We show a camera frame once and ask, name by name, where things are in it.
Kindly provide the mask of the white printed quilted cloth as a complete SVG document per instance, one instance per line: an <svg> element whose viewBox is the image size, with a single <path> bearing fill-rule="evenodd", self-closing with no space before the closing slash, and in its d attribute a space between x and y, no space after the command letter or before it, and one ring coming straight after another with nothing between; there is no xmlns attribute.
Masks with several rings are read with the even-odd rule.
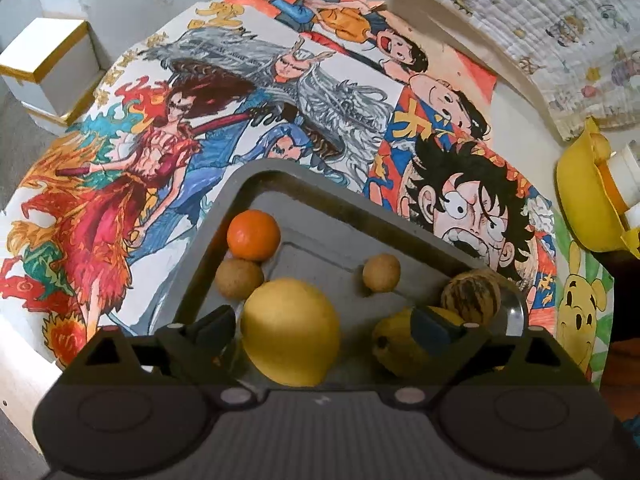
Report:
<svg viewBox="0 0 640 480"><path fill-rule="evenodd" d="M564 140L639 123L639 0L434 0L534 87Z"/></svg>

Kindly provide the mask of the small brown kiwi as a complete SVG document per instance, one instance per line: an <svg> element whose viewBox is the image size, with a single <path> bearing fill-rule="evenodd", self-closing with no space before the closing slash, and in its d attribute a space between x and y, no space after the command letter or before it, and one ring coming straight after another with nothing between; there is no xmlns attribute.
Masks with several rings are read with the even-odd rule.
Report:
<svg viewBox="0 0 640 480"><path fill-rule="evenodd" d="M245 300L265 281L262 268L253 261L224 259L218 266L214 284L221 296L230 300Z"/></svg>

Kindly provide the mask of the small brown round fruit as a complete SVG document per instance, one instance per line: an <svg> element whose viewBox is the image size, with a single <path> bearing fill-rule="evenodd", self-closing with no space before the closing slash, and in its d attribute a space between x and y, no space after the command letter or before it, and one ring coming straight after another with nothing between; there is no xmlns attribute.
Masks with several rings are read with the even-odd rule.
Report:
<svg viewBox="0 0 640 480"><path fill-rule="evenodd" d="M400 262L391 254L373 256L362 268L363 284L372 292L391 292L399 283L400 276Z"/></svg>

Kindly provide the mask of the colourful anime poster mat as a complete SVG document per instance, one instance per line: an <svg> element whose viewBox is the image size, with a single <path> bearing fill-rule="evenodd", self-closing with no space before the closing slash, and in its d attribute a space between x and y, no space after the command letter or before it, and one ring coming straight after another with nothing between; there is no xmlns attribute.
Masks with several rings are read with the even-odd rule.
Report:
<svg viewBox="0 0 640 480"><path fill-rule="evenodd" d="M289 160L518 285L603 375L614 281L492 145L496 76L369 0L213 0L124 52L1 215L1 325L66 367L146 335L235 170Z"/></svg>

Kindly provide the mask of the elongated yellow-green pear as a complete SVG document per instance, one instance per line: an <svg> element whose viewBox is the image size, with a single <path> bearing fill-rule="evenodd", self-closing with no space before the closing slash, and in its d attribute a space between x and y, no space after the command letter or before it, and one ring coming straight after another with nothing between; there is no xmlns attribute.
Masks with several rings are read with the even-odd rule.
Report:
<svg viewBox="0 0 640 480"><path fill-rule="evenodd" d="M448 349L450 328L457 330L463 324L459 315L443 308L405 308L375 325L372 356L396 377L416 377Z"/></svg>

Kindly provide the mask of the striped pepino melon front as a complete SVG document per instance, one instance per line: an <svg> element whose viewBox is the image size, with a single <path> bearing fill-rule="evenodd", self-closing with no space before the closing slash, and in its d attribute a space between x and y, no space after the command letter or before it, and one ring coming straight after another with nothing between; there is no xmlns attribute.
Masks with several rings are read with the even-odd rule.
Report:
<svg viewBox="0 0 640 480"><path fill-rule="evenodd" d="M442 290L440 305L464 322L489 325L501 306L499 275L491 270L458 274Z"/></svg>

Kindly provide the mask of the white box gold trim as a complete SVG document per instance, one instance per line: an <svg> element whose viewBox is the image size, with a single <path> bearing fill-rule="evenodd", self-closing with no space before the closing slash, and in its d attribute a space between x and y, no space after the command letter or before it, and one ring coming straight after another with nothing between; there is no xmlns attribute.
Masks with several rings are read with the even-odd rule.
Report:
<svg viewBox="0 0 640 480"><path fill-rule="evenodd" d="M104 75L78 18L35 18L1 52L1 76L44 130L62 136L93 103Z"/></svg>

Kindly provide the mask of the round yellow pear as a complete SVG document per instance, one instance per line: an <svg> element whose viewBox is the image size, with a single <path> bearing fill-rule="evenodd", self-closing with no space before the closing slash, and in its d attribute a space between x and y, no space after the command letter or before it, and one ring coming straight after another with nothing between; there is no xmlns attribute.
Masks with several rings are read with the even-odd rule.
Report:
<svg viewBox="0 0 640 480"><path fill-rule="evenodd" d="M263 375L287 387L315 387L326 379L341 345L340 319L317 287L277 278L244 302L241 341Z"/></svg>

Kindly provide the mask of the yellow plastic bowl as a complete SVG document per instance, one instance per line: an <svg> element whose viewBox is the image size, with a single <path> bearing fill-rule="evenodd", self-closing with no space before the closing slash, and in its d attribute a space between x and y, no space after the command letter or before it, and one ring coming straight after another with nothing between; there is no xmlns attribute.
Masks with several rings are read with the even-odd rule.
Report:
<svg viewBox="0 0 640 480"><path fill-rule="evenodd" d="M639 255L639 227L628 229L605 192L599 165L614 151L592 118L564 151L555 183L565 220L578 242L592 252Z"/></svg>

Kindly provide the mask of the white plastic cup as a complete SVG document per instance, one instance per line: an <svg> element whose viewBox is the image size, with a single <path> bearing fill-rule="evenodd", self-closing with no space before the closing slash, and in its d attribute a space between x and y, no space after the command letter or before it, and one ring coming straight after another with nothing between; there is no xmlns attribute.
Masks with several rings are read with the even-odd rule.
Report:
<svg viewBox="0 0 640 480"><path fill-rule="evenodd" d="M639 143L630 141L599 165L608 198L624 225L632 230L639 226L640 167Z"/></svg>

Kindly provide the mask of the small orange tangerine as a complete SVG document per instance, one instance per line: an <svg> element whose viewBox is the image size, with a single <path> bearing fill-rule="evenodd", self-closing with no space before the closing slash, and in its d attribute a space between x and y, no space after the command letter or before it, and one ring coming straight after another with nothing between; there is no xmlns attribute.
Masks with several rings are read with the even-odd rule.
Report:
<svg viewBox="0 0 640 480"><path fill-rule="evenodd" d="M227 230L227 244L234 258L254 262L270 259L281 241L281 231L271 214L249 209L237 214Z"/></svg>

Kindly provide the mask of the metal baking tray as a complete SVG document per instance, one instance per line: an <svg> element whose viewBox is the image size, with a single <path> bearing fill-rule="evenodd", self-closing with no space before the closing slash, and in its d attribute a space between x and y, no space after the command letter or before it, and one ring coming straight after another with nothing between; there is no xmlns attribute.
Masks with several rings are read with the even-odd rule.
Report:
<svg viewBox="0 0 640 480"><path fill-rule="evenodd" d="M281 243L262 267L268 280L297 278L320 289L341 321L341 351L329 372L330 386L373 384L371 333L375 324L404 307L436 306L456 275L484 264L362 195L282 160L258 160L235 170L220 189L188 250L176 267L149 331L190 324L225 301L213 285L228 255L230 221L247 209L276 219ZM401 266L391 292L372 292L362 268L378 254Z"/></svg>

